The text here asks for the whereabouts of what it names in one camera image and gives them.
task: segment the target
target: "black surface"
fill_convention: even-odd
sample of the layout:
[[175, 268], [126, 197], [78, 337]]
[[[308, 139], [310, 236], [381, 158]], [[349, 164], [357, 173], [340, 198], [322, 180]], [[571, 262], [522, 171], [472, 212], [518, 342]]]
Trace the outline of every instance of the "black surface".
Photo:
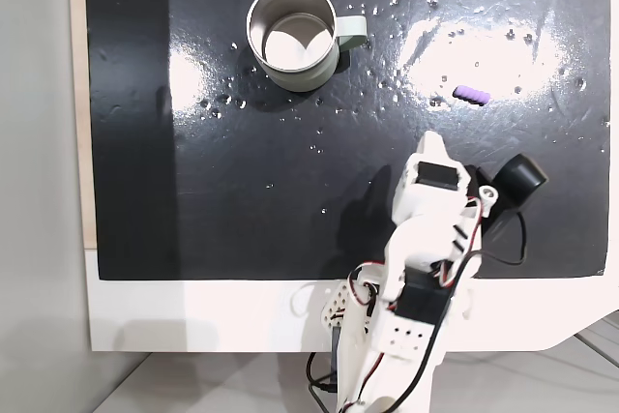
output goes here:
[[[602, 273], [609, 0], [332, 1], [365, 11], [368, 46], [294, 95], [247, 47], [252, 0], [87, 0], [101, 278], [343, 278], [381, 256], [426, 130], [465, 164], [523, 152], [550, 178], [526, 264], [479, 276]], [[459, 84], [493, 99], [457, 101]], [[518, 234], [485, 247], [516, 260]]]

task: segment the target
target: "mug handle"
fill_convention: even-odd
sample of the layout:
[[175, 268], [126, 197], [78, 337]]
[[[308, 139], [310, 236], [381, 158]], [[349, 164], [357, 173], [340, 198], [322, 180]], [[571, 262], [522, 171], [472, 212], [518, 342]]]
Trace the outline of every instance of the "mug handle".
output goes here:
[[344, 52], [368, 40], [368, 23], [361, 15], [338, 16], [339, 50]]

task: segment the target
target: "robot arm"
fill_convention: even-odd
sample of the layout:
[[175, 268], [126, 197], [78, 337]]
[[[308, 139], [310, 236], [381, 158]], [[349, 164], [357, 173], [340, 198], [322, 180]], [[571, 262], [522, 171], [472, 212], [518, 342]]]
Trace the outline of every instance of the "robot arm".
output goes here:
[[498, 197], [484, 186], [485, 201], [469, 198], [469, 182], [441, 136], [427, 132], [398, 182], [384, 265], [361, 265], [323, 311], [329, 328], [341, 314], [338, 413], [428, 411], [446, 330], [468, 307], [457, 301], [481, 263], [469, 252], [481, 247], [476, 232]]

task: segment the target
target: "white plastic part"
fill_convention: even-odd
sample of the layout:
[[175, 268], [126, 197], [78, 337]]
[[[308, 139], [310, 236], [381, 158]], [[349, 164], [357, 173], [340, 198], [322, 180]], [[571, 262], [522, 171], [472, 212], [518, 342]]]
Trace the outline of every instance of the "white plastic part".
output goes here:
[[482, 200], [482, 206], [484, 208], [482, 216], [487, 218], [490, 215], [490, 210], [499, 199], [499, 191], [493, 186], [481, 186], [480, 187], [480, 200]]

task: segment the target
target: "stainless steel mug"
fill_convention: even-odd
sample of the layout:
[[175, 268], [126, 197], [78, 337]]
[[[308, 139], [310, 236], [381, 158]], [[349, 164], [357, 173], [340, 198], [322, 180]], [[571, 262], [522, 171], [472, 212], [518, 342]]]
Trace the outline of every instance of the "stainless steel mug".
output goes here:
[[275, 83], [293, 92], [322, 86], [333, 75], [339, 52], [368, 38], [364, 16], [336, 16], [330, 0], [254, 0], [248, 41]]

